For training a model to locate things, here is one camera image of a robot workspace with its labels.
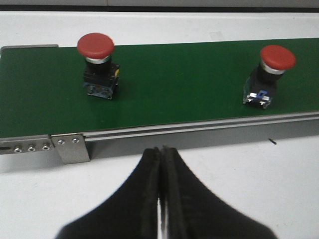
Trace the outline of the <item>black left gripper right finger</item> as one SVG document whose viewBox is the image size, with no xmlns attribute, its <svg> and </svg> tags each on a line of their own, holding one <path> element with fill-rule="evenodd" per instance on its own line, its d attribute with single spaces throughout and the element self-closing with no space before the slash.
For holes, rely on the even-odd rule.
<svg viewBox="0 0 319 239">
<path fill-rule="evenodd" d="M 267 226 L 212 193 L 175 148 L 161 151 L 162 231 L 168 239 L 274 239 Z"/>
</svg>

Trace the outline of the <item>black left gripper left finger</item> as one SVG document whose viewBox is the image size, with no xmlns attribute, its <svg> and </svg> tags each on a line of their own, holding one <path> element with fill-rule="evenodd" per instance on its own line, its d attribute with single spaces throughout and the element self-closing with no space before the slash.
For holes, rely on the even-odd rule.
<svg viewBox="0 0 319 239">
<path fill-rule="evenodd" d="M 65 225 L 58 239 L 155 239 L 160 151 L 146 149 L 126 181 L 101 205 Z"/>
</svg>

